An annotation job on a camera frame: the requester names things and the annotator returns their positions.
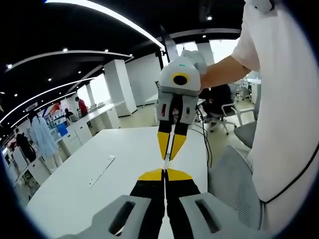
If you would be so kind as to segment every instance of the white sleeve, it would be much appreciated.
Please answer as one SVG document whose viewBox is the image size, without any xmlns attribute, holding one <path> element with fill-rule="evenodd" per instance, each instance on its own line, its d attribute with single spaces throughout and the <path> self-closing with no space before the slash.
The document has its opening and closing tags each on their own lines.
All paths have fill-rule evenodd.
<svg viewBox="0 0 319 239">
<path fill-rule="evenodd" d="M 260 66 L 258 54 L 244 19 L 241 27 L 242 30 L 238 44 L 231 56 L 244 67 L 253 71 L 259 71 Z"/>
</svg>

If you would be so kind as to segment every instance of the ceiling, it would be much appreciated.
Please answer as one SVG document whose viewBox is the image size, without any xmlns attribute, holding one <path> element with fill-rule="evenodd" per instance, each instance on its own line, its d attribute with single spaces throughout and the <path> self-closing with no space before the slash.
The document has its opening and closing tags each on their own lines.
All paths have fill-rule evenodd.
<svg viewBox="0 0 319 239">
<path fill-rule="evenodd" d="M 160 26 L 168 33 L 194 29 L 241 29 L 243 0 L 92 0 L 130 19 L 154 37 L 160 37 Z M 8 72 L 14 64 L 38 54 L 68 50 L 92 50 L 142 56 L 158 51 L 155 44 L 137 47 L 148 39 L 135 30 L 103 13 L 72 4 L 43 0 L 18 0 L 0 3 L 0 95 L 4 114 L 25 100 L 53 87 L 80 80 L 85 74 L 113 59 L 103 54 L 62 54 L 32 60 Z M 212 21 L 207 21 L 211 14 Z M 209 39 L 237 38 L 236 34 L 207 34 Z M 179 37 L 177 43 L 202 41 L 200 35 Z M 41 100 L 50 101 L 66 93 L 69 87 L 48 93 Z M 14 123 L 23 114 L 18 110 L 2 123 L 0 130 L 11 132 L 7 122 Z"/>
</svg>

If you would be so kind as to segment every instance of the person in red shirt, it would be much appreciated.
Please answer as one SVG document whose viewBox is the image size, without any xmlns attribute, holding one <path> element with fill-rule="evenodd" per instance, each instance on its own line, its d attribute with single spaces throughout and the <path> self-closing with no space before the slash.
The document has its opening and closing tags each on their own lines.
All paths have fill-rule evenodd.
<svg viewBox="0 0 319 239">
<path fill-rule="evenodd" d="M 76 97 L 75 101 L 79 103 L 79 108 L 81 110 L 82 117 L 86 116 L 88 114 L 88 109 L 86 108 L 84 100 L 81 100 L 79 97 Z"/>
</svg>

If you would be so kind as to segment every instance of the white pillar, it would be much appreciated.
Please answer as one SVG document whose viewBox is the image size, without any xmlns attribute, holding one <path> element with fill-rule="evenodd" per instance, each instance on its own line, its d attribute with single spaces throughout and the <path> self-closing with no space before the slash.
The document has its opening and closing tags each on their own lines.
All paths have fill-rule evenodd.
<svg viewBox="0 0 319 239">
<path fill-rule="evenodd" d="M 93 98 L 93 93 L 92 93 L 92 88 L 91 88 L 91 84 L 88 84 L 86 86 L 86 89 L 88 91 L 88 95 L 89 95 L 89 98 L 90 98 L 90 102 L 91 102 L 91 106 L 95 105 L 95 101 L 94 101 L 94 98 Z"/>
<path fill-rule="evenodd" d="M 116 107 L 118 116 L 128 116 L 137 110 L 129 76 L 123 60 L 113 60 L 104 66 L 104 77 L 113 103 L 125 101 Z"/>
<path fill-rule="evenodd" d="M 208 66 L 215 63 L 214 54 L 211 51 L 209 42 L 198 43 L 197 48 L 198 48 L 198 51 L 204 56 Z"/>
</svg>

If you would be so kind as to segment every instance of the blue object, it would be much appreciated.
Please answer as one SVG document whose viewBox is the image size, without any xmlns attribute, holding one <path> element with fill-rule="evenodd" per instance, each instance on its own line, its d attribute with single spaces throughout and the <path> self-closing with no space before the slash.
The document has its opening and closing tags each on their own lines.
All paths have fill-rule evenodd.
<svg viewBox="0 0 319 239">
<path fill-rule="evenodd" d="M 68 133 L 68 130 L 66 129 L 65 123 L 58 124 L 56 126 L 56 128 L 58 129 L 59 133 L 61 134 L 61 137 L 63 137 L 64 135 L 66 135 Z"/>
</svg>

